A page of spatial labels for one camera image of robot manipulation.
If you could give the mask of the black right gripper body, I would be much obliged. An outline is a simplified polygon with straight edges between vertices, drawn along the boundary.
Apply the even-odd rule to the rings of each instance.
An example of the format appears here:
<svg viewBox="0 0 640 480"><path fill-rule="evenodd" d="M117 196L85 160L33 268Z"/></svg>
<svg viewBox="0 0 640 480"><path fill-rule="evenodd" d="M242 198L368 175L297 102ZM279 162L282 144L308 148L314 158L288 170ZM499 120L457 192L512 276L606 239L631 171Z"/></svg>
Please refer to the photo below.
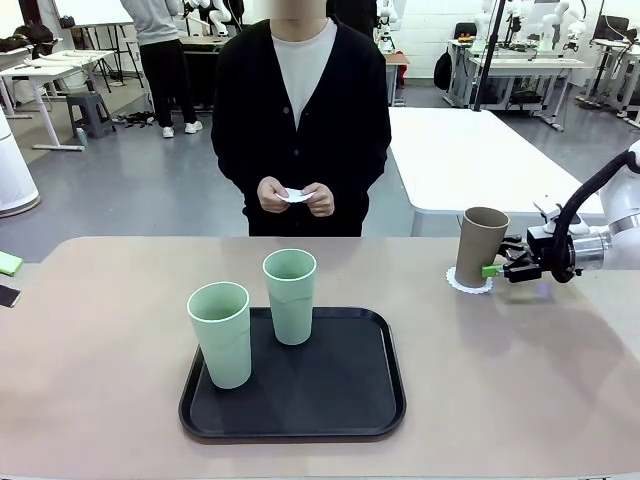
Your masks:
<svg viewBox="0 0 640 480"><path fill-rule="evenodd" d="M530 227L527 229L526 241L533 258L532 280L541 279L554 266L553 234L546 232L543 226Z"/></svg>

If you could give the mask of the person's left hand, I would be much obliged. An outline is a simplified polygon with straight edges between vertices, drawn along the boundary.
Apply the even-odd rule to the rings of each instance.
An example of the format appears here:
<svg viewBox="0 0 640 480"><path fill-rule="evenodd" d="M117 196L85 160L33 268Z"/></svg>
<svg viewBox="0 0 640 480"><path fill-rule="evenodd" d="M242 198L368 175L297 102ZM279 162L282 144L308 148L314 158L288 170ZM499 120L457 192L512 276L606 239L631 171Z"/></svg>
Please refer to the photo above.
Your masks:
<svg viewBox="0 0 640 480"><path fill-rule="evenodd" d="M313 183L307 186L304 192L310 194L306 204L314 217L325 218L334 213L334 195L326 185Z"/></svg>

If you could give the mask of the person's right hand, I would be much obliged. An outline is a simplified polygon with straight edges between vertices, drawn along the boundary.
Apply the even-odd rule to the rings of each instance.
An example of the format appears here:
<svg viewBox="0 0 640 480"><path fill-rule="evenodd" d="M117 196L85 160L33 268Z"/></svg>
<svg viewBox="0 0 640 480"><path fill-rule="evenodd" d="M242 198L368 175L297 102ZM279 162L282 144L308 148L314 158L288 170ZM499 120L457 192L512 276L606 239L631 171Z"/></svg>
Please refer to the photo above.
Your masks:
<svg viewBox="0 0 640 480"><path fill-rule="evenodd" d="M279 214L289 208L289 203L285 201L288 197L286 189L273 177L265 177L260 181L257 196L261 208L268 213Z"/></svg>

